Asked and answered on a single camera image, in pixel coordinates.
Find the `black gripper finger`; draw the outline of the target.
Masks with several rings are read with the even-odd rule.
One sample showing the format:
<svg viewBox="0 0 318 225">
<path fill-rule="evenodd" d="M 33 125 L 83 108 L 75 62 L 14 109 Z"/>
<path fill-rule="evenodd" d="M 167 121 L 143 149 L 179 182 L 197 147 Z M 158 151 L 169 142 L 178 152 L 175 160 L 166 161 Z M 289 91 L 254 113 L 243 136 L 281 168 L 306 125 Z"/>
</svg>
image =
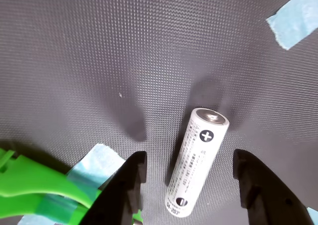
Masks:
<svg viewBox="0 0 318 225">
<path fill-rule="evenodd" d="M 240 204 L 250 225 L 312 225 L 305 205 L 254 154 L 235 149 L 233 177 L 239 182 Z"/>
<path fill-rule="evenodd" d="M 141 209 L 140 189 L 147 181 L 147 152 L 133 153 L 118 169 L 81 225 L 132 225 L 133 214 Z"/>
</svg>

